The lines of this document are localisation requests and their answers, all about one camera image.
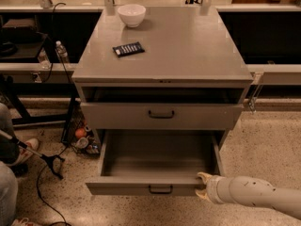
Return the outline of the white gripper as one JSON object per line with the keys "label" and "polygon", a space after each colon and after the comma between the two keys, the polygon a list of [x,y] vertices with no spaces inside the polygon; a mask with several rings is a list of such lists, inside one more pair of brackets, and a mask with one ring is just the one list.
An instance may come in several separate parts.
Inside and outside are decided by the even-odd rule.
{"label": "white gripper", "polygon": [[221,176],[206,173],[206,172],[199,172],[198,178],[201,179],[202,183],[206,185],[205,189],[196,189],[196,195],[206,201],[211,201],[212,203],[222,204],[223,201],[218,195],[218,183],[222,180]]}

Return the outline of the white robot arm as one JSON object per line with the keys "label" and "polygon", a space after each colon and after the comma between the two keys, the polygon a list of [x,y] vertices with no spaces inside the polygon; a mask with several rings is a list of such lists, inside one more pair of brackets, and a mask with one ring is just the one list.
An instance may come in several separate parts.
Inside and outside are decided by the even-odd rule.
{"label": "white robot arm", "polygon": [[263,179],[248,176],[223,177],[199,172],[198,178],[205,188],[195,192],[203,200],[215,204],[269,208],[301,219],[300,190],[275,187]]}

